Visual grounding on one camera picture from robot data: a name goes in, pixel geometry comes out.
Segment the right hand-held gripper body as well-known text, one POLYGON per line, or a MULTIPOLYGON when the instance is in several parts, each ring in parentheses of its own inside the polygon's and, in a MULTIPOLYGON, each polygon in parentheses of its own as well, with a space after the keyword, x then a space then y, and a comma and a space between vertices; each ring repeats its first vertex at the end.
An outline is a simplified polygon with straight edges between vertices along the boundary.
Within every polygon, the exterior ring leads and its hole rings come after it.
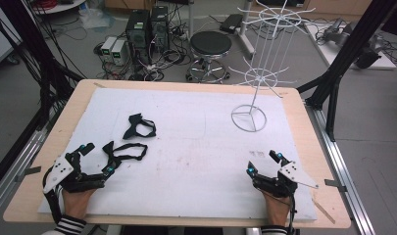
POLYGON ((292 196, 299 184, 319 188, 319 184, 295 162, 282 166, 277 171, 277 177, 267 177, 259 173, 258 178, 252 179, 252 183, 256 189, 271 193, 278 198, 292 196))

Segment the black round stool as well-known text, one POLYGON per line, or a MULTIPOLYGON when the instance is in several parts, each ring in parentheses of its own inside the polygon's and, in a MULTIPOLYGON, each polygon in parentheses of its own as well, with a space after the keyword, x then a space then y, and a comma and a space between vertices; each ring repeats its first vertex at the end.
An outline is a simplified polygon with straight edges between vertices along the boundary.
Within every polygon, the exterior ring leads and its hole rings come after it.
POLYGON ((196 32, 190 38, 190 50, 196 60, 189 66, 185 78, 199 83, 222 83, 230 73, 220 59, 225 57, 232 42, 217 31, 196 32))

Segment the clear plastic bag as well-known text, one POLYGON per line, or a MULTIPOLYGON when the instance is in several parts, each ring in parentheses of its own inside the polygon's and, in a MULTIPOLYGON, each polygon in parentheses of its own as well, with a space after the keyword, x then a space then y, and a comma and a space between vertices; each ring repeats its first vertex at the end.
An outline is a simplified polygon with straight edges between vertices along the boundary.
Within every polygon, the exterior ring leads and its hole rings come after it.
POLYGON ((109 28, 115 22, 113 17, 100 9, 87 8, 81 9, 78 12, 81 25, 85 29, 109 28))

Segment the white power supply unit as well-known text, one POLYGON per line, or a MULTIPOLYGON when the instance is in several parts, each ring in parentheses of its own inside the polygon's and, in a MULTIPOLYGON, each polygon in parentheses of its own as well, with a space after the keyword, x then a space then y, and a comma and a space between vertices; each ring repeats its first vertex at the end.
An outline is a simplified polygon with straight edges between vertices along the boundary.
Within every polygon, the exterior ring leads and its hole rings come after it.
POLYGON ((116 66, 123 66, 127 62, 128 52, 123 39, 118 39, 115 42, 112 57, 116 66))
POLYGON ((116 41, 116 36, 109 36, 100 48, 103 60, 107 63, 113 62, 112 49, 116 41))

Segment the black metal frame post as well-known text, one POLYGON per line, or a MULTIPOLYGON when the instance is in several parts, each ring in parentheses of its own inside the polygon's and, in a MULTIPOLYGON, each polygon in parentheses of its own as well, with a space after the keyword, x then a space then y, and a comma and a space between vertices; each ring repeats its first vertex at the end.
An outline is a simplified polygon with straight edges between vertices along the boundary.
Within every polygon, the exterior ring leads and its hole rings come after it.
POLYGON ((66 60, 74 62, 58 44, 49 22, 40 21, 32 4, 36 0, 0 0, 0 32, 14 48, 40 88, 37 128, 50 121, 50 112, 58 113, 74 92, 84 74, 69 69, 66 60))
POLYGON ((318 78, 297 88, 304 93, 315 88, 314 93, 306 99, 306 103, 314 110, 321 110, 323 103, 328 100, 328 110, 325 120, 325 133, 334 142, 334 124, 340 82, 352 63, 360 55, 361 49, 372 38, 383 21, 396 8, 397 0, 372 0, 364 14, 359 19, 353 33, 336 55, 328 69, 318 78))

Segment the black power adapter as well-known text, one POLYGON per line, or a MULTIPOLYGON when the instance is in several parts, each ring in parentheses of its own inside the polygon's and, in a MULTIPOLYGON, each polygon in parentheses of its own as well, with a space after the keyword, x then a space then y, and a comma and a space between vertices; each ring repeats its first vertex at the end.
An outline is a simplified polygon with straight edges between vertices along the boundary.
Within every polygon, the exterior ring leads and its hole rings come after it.
POLYGON ((234 33, 241 25, 242 16, 240 14, 229 15, 220 25, 220 30, 227 33, 234 33))

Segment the black computer tower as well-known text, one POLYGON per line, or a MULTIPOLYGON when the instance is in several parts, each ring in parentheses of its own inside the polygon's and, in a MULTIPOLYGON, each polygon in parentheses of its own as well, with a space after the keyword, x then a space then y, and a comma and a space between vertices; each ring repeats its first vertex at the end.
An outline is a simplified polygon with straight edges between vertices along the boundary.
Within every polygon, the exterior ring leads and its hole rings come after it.
POLYGON ((167 6, 155 6, 151 12, 152 42, 160 53, 170 49, 168 13, 167 6))
POLYGON ((133 61, 138 65, 150 65, 148 48, 151 42, 150 13, 136 9, 131 12, 125 28, 133 61))

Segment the round white table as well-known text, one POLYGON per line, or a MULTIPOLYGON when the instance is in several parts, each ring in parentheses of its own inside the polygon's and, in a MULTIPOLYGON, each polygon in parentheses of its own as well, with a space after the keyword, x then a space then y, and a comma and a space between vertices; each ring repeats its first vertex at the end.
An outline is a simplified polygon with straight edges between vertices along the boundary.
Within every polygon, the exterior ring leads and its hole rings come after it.
POLYGON ((64 12, 84 4, 86 0, 73 0, 72 4, 57 4, 53 8, 43 9, 43 8, 33 8, 33 11, 38 15, 54 14, 64 12))

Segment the person's left hand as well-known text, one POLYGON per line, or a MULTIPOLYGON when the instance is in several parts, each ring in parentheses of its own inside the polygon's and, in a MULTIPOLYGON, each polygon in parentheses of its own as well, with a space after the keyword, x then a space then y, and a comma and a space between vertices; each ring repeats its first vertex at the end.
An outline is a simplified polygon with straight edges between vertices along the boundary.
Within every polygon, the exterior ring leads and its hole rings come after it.
POLYGON ((84 219, 88 207, 89 200, 94 194, 95 189, 87 190, 84 192, 70 193, 67 190, 62 191, 65 215, 84 219))

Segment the aluminium rail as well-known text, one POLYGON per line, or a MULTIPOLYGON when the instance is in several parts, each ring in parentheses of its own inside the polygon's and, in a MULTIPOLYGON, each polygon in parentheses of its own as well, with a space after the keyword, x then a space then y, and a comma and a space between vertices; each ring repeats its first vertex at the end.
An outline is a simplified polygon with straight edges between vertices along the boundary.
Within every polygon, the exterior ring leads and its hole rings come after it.
POLYGON ((325 130, 326 118, 323 111, 315 110, 309 106, 306 106, 306 110, 315 130, 319 134, 320 142, 324 144, 325 156, 330 163, 331 171, 336 177, 338 190, 348 209, 350 219, 354 222, 360 235, 376 235, 337 142, 332 141, 325 130))
POLYGON ((0 208, 11 195, 13 189, 21 183, 15 181, 15 176, 31 167, 31 163, 35 160, 60 113, 60 111, 51 110, 48 118, 43 120, 42 111, 38 110, 1 161, 0 208))

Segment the white table leg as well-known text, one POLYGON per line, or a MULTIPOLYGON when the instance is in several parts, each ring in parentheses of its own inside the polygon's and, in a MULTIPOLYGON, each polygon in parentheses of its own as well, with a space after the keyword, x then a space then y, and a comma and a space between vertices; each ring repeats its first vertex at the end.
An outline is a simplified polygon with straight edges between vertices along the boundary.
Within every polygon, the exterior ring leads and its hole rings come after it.
POLYGON ((249 14, 252 7, 252 3, 253 0, 244 0, 244 6, 240 10, 240 12, 242 13, 242 23, 240 29, 238 30, 239 39, 242 42, 244 49, 246 51, 245 55, 249 59, 252 59, 255 53, 255 49, 246 35, 246 29, 247 29, 246 22, 249 20, 249 14))

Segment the person's right hand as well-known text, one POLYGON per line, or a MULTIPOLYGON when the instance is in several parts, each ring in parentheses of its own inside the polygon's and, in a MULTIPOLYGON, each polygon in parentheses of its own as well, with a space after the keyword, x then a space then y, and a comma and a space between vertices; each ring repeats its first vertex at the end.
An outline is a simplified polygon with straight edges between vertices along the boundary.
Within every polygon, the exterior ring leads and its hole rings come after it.
POLYGON ((268 225, 284 226, 290 212, 290 198, 277 198, 271 193, 264 192, 268 225))

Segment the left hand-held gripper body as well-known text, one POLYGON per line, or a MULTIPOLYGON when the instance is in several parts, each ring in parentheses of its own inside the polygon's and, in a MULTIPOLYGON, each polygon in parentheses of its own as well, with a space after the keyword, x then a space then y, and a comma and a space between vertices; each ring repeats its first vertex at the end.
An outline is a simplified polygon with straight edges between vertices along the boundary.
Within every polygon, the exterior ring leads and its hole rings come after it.
POLYGON ((84 156, 82 151, 74 151, 58 157, 46 172, 43 193, 47 194, 57 186, 62 186, 70 193, 103 188, 105 180, 102 174, 87 175, 81 171, 80 158, 82 156, 84 156))

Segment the black bow tie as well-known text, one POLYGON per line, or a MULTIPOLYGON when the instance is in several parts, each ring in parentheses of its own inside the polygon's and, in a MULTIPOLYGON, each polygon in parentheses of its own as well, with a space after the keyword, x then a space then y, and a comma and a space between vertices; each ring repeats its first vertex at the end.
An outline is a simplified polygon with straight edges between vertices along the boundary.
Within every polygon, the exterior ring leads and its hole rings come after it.
POLYGON ((142 114, 135 114, 128 118, 130 127, 124 133, 123 140, 128 140, 131 137, 143 137, 149 138, 156 135, 156 125, 155 122, 149 119, 144 119, 142 114), (137 126, 143 125, 150 128, 150 132, 147 134, 142 134, 137 131, 137 126))
POLYGON ((125 160, 141 161, 146 156, 148 146, 141 143, 127 143, 115 148, 114 141, 111 141, 102 150, 108 157, 107 164, 115 163, 118 168, 125 160))

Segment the white foam mat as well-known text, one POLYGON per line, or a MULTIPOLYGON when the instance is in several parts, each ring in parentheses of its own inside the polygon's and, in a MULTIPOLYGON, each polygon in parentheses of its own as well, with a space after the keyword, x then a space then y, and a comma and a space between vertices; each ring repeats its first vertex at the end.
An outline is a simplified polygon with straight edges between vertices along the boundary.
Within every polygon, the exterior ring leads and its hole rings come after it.
POLYGON ((98 173, 108 157, 102 148, 127 143, 148 146, 141 160, 125 160, 90 201, 96 215, 263 218, 262 194, 246 169, 251 162, 266 176, 280 168, 269 155, 282 153, 302 166, 284 111, 284 99, 258 95, 268 123, 257 132, 239 129, 231 120, 250 94, 146 89, 96 89, 66 150, 93 143, 81 159, 85 173, 98 173), (142 114, 155 122, 154 137, 123 140, 128 118, 142 114))

